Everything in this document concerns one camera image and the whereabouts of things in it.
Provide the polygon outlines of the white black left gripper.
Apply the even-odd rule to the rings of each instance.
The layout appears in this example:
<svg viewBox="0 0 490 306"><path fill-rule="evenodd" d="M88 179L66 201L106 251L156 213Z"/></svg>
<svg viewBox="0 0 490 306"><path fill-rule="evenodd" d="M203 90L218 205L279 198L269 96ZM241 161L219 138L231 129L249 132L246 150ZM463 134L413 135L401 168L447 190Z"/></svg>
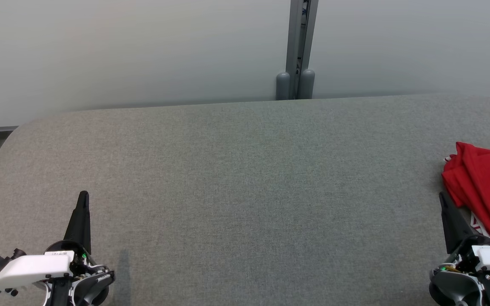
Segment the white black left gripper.
<svg viewBox="0 0 490 306"><path fill-rule="evenodd" d="M15 289L39 281L77 277L90 260L91 230L89 193L79 193L64 240L50 245L41 255L0 257L0 290Z"/></svg>

